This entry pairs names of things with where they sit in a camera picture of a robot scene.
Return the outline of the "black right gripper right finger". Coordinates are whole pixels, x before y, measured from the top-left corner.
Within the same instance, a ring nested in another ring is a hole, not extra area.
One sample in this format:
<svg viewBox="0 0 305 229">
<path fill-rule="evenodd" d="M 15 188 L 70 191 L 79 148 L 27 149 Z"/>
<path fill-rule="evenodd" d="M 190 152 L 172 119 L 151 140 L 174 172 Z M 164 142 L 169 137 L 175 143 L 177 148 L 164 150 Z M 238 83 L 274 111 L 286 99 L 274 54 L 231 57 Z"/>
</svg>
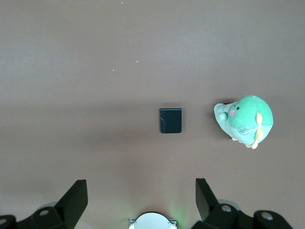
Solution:
<svg viewBox="0 0 305 229">
<path fill-rule="evenodd" d="M 280 214 L 258 210 L 252 217 L 228 203 L 219 203 L 205 178 L 195 180 L 196 205 L 201 220 L 193 229 L 291 229 Z"/>
</svg>

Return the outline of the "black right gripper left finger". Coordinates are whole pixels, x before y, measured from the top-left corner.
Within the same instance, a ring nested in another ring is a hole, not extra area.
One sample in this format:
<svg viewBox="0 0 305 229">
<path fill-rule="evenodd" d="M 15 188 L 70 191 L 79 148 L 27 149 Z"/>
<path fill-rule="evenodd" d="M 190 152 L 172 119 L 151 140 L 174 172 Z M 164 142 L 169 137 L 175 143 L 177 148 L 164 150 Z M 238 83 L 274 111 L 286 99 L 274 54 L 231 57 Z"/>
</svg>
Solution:
<svg viewBox="0 0 305 229">
<path fill-rule="evenodd" d="M 2 229 L 73 229 L 88 205 L 86 180 L 77 180 L 53 207 L 43 207 L 24 220 L 1 215 Z"/>
</svg>

